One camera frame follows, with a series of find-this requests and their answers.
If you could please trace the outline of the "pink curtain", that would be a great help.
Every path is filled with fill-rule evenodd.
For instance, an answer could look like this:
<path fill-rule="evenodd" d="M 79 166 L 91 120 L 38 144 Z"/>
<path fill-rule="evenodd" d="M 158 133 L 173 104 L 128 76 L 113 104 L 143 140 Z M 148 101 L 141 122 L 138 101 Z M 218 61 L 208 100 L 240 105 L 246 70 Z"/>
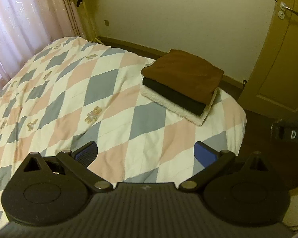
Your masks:
<path fill-rule="evenodd" d="M 0 90 L 53 41 L 86 38 L 74 0 L 0 0 Z"/>

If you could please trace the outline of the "brown garment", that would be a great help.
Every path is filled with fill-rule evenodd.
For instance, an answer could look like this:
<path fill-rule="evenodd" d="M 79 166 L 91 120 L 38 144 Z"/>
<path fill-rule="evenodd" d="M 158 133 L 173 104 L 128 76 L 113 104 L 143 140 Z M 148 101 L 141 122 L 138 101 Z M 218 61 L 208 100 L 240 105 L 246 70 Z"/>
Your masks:
<path fill-rule="evenodd" d="M 171 49 L 141 74 L 197 102 L 209 104 L 224 71 L 194 54 Z"/>

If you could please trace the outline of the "white fleece folded garment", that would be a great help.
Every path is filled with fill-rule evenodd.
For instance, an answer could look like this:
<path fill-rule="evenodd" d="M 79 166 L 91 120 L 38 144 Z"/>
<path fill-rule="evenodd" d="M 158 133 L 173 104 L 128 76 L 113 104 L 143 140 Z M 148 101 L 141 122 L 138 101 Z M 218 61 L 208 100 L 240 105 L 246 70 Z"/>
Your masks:
<path fill-rule="evenodd" d="M 191 123 L 193 123 L 197 126 L 202 126 L 202 124 L 206 120 L 206 118 L 212 108 L 212 105 L 214 103 L 214 100 L 216 99 L 218 90 L 219 90 L 219 88 L 215 89 L 212 99 L 211 99 L 211 102 L 208 105 L 206 105 L 206 107 L 202 111 L 202 114 L 200 116 L 198 116 L 198 115 L 193 114 L 189 110 L 181 107 L 180 105 L 178 105 L 174 102 L 171 102 L 169 99 L 158 94 L 157 92 L 153 91 L 152 89 L 150 89 L 144 85 L 141 85 L 141 87 L 140 87 L 140 93 L 144 97 L 167 108 L 167 110 L 170 110 L 171 112 L 176 113 L 178 116 L 185 118 L 186 120 L 190 121 Z"/>

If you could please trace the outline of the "checkered teddy bear quilt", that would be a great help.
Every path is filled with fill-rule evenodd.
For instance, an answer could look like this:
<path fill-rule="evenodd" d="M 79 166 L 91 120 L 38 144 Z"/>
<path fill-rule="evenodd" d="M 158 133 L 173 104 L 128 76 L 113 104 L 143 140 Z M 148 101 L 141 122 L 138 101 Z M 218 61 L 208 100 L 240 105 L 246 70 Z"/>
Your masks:
<path fill-rule="evenodd" d="M 62 38 L 33 56 L 0 91 L 1 194 L 30 152 L 54 156 L 89 141 L 98 156 L 89 169 L 116 184 L 181 183 L 202 169 L 193 147 L 202 141 L 238 153 L 247 118 L 218 90 L 197 126 L 141 94 L 141 70 L 152 59 L 83 38 Z"/>

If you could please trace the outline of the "black folded garment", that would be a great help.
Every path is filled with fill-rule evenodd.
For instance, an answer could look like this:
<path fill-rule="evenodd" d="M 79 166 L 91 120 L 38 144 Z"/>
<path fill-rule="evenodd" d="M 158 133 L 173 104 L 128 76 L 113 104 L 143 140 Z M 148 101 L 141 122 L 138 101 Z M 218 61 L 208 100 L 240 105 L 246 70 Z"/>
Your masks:
<path fill-rule="evenodd" d="M 147 88 L 155 91 L 169 101 L 197 116 L 201 116 L 204 109 L 206 108 L 206 104 L 195 101 L 163 84 L 160 84 L 155 80 L 144 77 L 142 83 Z"/>

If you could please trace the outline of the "beige door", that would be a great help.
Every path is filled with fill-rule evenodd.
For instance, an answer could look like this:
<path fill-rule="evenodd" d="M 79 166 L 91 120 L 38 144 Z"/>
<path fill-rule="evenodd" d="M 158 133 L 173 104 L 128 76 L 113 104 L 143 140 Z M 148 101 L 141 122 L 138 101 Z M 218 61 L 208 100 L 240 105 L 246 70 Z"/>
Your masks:
<path fill-rule="evenodd" d="M 275 0 L 262 51 L 238 103 L 269 118 L 298 120 L 298 0 Z"/>

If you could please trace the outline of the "black bag with letters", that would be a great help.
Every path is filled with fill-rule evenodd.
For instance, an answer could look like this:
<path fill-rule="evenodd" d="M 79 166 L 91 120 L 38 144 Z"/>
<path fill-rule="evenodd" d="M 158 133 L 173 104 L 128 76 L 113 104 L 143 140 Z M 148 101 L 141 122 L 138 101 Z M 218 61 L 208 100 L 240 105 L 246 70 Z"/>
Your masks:
<path fill-rule="evenodd" d="M 271 125 L 270 140 L 298 143 L 298 121 L 289 122 L 282 119 L 274 121 Z"/>

